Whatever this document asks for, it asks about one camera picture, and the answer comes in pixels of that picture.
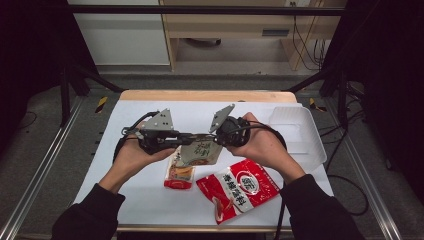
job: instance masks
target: chip bag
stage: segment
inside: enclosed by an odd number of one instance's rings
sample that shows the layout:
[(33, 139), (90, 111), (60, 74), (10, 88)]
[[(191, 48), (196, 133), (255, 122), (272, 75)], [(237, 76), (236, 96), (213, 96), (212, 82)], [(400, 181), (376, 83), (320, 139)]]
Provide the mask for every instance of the chip bag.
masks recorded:
[(165, 181), (163, 185), (166, 188), (172, 189), (190, 189), (193, 176), (194, 167), (177, 167), (176, 164), (181, 159), (181, 146), (179, 146), (171, 156), (169, 156), (168, 168), (166, 170)]
[(280, 191), (265, 169), (250, 159), (201, 178), (196, 183), (215, 205), (217, 224), (267, 202)]

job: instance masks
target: food packet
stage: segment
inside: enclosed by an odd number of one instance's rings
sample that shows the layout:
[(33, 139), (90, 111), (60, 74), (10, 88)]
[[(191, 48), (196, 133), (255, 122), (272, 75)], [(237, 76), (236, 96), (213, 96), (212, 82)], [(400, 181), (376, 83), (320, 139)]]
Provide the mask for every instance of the food packet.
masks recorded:
[(265, 169), (250, 159), (201, 178), (196, 183), (215, 205), (217, 224), (258, 207), (280, 191)]
[(190, 189), (193, 184), (194, 167), (177, 167), (176, 164), (181, 159), (181, 146), (178, 147), (169, 157), (163, 185), (172, 189)]
[(216, 164), (222, 146), (213, 142), (209, 134), (195, 135), (196, 140), (193, 143), (181, 146), (181, 157), (176, 161), (175, 166), (187, 167)]

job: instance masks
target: plastic box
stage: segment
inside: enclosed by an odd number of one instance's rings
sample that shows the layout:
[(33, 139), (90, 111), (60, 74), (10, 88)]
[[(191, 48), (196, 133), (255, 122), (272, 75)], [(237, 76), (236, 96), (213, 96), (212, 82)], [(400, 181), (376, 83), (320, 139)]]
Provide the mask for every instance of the plastic box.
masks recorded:
[(269, 125), (284, 137), (288, 152), (306, 173), (312, 172), (327, 160), (309, 109), (276, 107), (269, 118)]

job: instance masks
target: hand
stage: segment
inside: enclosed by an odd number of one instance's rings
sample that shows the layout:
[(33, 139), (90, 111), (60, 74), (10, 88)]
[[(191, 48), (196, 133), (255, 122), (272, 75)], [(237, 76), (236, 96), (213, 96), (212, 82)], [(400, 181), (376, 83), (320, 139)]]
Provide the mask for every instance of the hand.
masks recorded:
[(137, 137), (135, 135), (129, 135), (116, 156), (115, 162), (102, 180), (100, 180), (99, 185), (116, 194), (125, 182), (147, 165), (163, 160), (173, 152), (175, 152), (175, 149), (170, 148), (149, 155), (140, 148)]
[[(258, 122), (252, 113), (243, 118), (249, 122)], [(250, 139), (242, 147), (227, 147), (234, 156), (249, 158), (258, 164), (272, 168), (283, 176), (286, 183), (305, 175), (300, 165), (288, 154), (274, 133), (263, 128), (252, 128)]]

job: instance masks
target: black sleeve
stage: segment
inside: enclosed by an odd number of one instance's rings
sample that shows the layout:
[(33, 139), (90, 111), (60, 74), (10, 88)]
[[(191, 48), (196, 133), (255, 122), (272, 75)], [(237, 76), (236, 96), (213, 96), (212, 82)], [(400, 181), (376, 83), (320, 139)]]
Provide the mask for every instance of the black sleeve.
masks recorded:
[(118, 211), (124, 200), (124, 196), (94, 185), (81, 203), (72, 205), (56, 220), (52, 240), (110, 240), (116, 232)]
[(281, 196), (290, 212), (296, 240), (364, 239), (346, 209), (322, 191), (312, 175), (284, 187)]

